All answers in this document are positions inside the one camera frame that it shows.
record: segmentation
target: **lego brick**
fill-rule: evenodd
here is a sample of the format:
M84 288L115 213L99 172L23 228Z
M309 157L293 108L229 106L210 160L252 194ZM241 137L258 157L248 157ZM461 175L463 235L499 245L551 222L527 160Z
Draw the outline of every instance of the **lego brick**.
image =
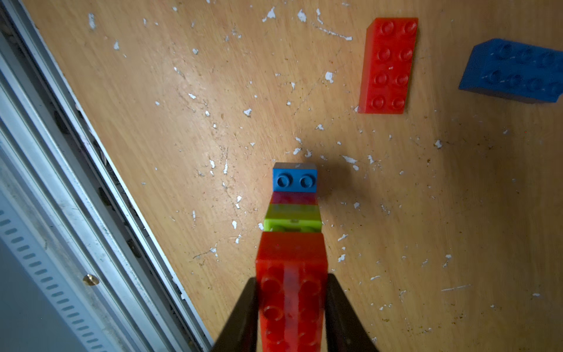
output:
M377 18L368 27L358 112L402 114L418 18Z
M322 226L318 205L270 204L264 219L264 231L320 232Z
M319 205L316 193L308 192L272 192L270 204L302 204L309 206Z
M263 351L320 350L327 271L322 233L262 233L256 279Z
M459 89L524 103L563 93L563 52L503 39L473 47Z
M272 169L274 192L316 192L317 170L311 163L275 163Z

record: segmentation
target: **red 2x4 brick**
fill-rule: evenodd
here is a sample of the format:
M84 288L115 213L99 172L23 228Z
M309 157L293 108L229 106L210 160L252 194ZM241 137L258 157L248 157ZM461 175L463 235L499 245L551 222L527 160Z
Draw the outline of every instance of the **red 2x4 brick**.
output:
M359 113L402 114L418 18L377 18L368 27Z

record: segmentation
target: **red lego brick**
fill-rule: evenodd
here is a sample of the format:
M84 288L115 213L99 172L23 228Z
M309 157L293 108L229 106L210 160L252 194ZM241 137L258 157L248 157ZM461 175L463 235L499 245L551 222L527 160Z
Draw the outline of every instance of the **red lego brick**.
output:
M378 18L368 27L359 113L403 113L417 29L418 18Z
M322 233L262 233L256 280L264 352L319 352L327 271Z
M316 193L311 192L272 192L270 204L319 205L316 199Z

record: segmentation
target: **stacked lego bricks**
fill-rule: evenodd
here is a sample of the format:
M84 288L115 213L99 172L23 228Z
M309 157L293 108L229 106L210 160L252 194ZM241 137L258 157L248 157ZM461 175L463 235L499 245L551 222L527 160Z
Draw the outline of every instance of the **stacked lego bricks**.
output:
M328 262L314 164L276 163L256 257L262 348L320 350Z

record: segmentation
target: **lego stud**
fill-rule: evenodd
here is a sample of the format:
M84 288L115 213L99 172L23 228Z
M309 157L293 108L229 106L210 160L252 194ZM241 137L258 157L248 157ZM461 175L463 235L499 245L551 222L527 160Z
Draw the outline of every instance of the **lego stud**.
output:
M548 67L553 65L555 62L555 54L552 52L546 52L539 56L538 67Z
M409 75L400 74L399 76L397 76L397 80L395 82L398 86L404 87L409 83Z
M314 345L316 340L316 324L300 324L299 326L299 344L300 345Z
M505 84L508 88L514 88L522 82L523 78L519 74L511 74L506 78Z
M387 84L387 81L389 81L389 75L385 72L379 72L376 77L373 79L373 83L379 85L379 86L384 86Z
M395 30L395 24L392 21L387 21L381 25L381 34L391 35Z
M563 84L559 82L550 83L546 90L549 95L560 96L563 93Z
M303 175L303 177L299 180L299 184L303 188L311 188L315 185L315 178L313 175Z
M406 35L415 35L417 34L418 25L415 21L409 21L405 23L405 28L403 29Z
M266 276L262 278L262 291L268 295L280 292L282 284L276 278Z
M511 44L504 44L497 48L494 56L497 59L505 60L510 57L512 53L512 45Z
M532 78L526 82L526 88L530 92L539 91L540 89L542 89L542 86L543 86L543 81L540 78Z
M391 105L394 109L402 109L405 106L405 100L403 98L395 98Z
M293 183L293 178L288 173L282 173L278 176L277 183L278 183L278 186L280 186L282 188L286 188L286 187L291 186L291 184Z
M375 97L372 100L372 106L376 109L383 109L383 107L385 106L385 98L383 96L378 96Z
M272 330L266 331L266 338L273 344L279 344L283 341L283 330L280 332L274 332Z
M413 58L413 51L411 49L403 49L399 53L399 60L409 61Z
M276 306L265 306L262 312L264 314L264 318L273 322L276 322L283 317L283 311L280 307Z
M377 60L385 62L391 57L391 50L389 48L382 48L377 52Z
M532 60L533 56L534 53L532 52L531 49L523 49L520 50L516 55L516 61L518 61L521 64L527 64Z
M501 71L495 70L485 76L485 80L490 84L498 84L501 81Z
M300 295L315 296L320 292L320 282L314 279L305 279L301 284Z

